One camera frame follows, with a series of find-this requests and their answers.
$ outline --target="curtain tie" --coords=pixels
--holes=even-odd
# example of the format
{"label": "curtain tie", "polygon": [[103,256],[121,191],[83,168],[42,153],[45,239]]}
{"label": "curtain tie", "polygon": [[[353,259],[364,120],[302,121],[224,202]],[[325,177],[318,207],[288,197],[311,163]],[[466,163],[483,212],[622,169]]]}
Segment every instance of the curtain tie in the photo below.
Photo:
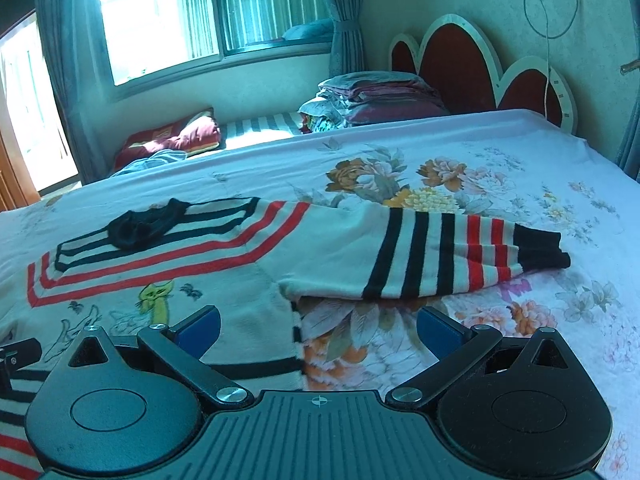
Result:
{"label": "curtain tie", "polygon": [[358,20],[341,20],[334,22],[334,27],[336,32],[352,32],[360,30],[360,22]]}

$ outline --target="headboard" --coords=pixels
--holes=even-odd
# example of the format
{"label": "headboard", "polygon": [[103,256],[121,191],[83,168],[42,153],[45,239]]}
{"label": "headboard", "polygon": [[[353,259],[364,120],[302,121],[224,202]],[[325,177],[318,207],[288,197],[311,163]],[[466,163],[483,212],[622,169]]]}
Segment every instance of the headboard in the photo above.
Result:
{"label": "headboard", "polygon": [[[440,92],[453,114],[526,108],[545,113],[546,60],[527,56],[503,72],[482,30],[457,14],[437,19],[418,45],[407,34],[394,38],[389,67],[420,75]],[[550,68],[546,100],[548,120],[575,134],[574,96],[564,78]]]}

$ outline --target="wooden door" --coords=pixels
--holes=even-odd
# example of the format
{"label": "wooden door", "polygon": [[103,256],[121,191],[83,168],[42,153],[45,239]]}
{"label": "wooden door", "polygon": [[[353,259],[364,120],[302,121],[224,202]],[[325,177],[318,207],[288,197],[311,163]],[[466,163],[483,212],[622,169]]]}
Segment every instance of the wooden door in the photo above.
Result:
{"label": "wooden door", "polygon": [[0,211],[25,207],[38,200],[40,195],[22,158],[0,89]]}

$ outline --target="red stripe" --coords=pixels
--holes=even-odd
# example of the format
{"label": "red stripe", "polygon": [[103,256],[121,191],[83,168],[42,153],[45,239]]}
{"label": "red stripe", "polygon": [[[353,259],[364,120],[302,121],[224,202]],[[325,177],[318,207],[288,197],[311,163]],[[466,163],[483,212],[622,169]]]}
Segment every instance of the red stripe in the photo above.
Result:
{"label": "red stripe", "polygon": [[251,264],[259,260],[265,254],[269,253],[283,238],[289,235],[293,229],[295,229],[305,212],[309,209],[310,204],[300,202],[293,209],[293,212],[287,218],[283,224],[270,235],[263,243],[257,246],[255,249],[239,256],[233,256],[229,258],[220,258],[219,260],[213,260],[211,262],[192,264],[183,267],[177,267],[175,269],[163,270],[162,272],[156,272],[147,276],[139,276],[136,278],[129,278],[128,280],[122,280],[115,283],[107,283],[104,285],[95,285],[81,290],[75,290],[72,292],[65,292],[63,294],[57,294],[53,296],[47,296],[39,298],[35,306],[45,306],[54,303],[62,303],[63,301],[77,300],[79,298],[89,298],[96,296],[97,294],[104,294],[106,292],[113,292],[114,290],[122,290],[124,288],[131,288],[135,286],[145,286],[149,283],[155,282],[168,282],[175,278],[182,276],[198,276],[200,274],[210,274],[212,272],[219,272],[220,270],[231,269],[233,267],[240,267],[246,264]]}
{"label": "red stripe", "polygon": [[33,469],[20,464],[16,464],[14,462],[9,462],[8,460],[4,460],[2,458],[0,458],[0,471],[18,478],[22,478],[23,480],[35,480],[42,474],[42,471],[34,471]]}
{"label": "red stripe", "polygon": [[21,438],[0,434],[0,447],[13,449],[14,451],[24,453],[25,455],[36,456],[29,443]]}
{"label": "red stripe", "polygon": [[466,220],[466,244],[468,245],[466,258],[469,262],[469,290],[478,290],[484,286],[479,216],[472,215]]}
{"label": "red stripe", "polygon": [[162,254],[155,254],[141,260],[134,262],[128,262],[126,264],[119,264],[113,267],[107,267],[104,269],[91,270],[82,274],[74,274],[72,276],[62,276],[58,280],[50,280],[47,277],[47,269],[49,268],[49,253],[45,254],[42,259],[42,274],[40,276],[40,284],[43,288],[53,288],[55,286],[62,285],[74,285],[76,283],[86,282],[88,280],[94,280],[95,278],[104,278],[105,276],[111,276],[112,274],[119,274],[122,272],[129,272],[130,270],[141,269],[142,267],[149,267],[160,264],[169,260],[177,260],[178,258],[184,258],[185,256],[193,256],[194,254],[202,254],[208,251],[214,251],[219,249],[230,249],[240,247],[241,245],[249,242],[258,232],[267,228],[276,217],[278,211],[284,206],[284,202],[271,202],[264,212],[264,216],[260,221],[249,226],[245,231],[240,233],[233,240],[226,242],[220,242],[218,240],[212,240],[204,242],[203,244],[183,247],[168,251]]}
{"label": "red stripe", "polygon": [[511,279],[511,269],[507,262],[508,247],[504,244],[504,220],[491,221],[491,243],[495,246],[495,266],[498,268],[498,282]]}
{"label": "red stripe", "polygon": [[27,267],[27,300],[32,307],[38,306],[38,297],[36,296],[36,291],[33,290],[35,283],[36,264],[29,264],[29,267]]}

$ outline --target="crosshair marking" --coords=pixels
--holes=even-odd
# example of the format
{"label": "crosshair marking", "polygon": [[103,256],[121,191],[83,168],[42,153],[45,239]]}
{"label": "crosshair marking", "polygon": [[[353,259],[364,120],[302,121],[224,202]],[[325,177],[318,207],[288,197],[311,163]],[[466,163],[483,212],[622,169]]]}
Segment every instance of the crosshair marking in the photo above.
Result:
{"label": "crosshair marking", "polygon": [[310,402],[314,403],[318,408],[320,408],[321,406],[324,406],[326,403],[328,403],[329,399],[318,395],[317,397],[314,397],[313,399],[311,399]]}

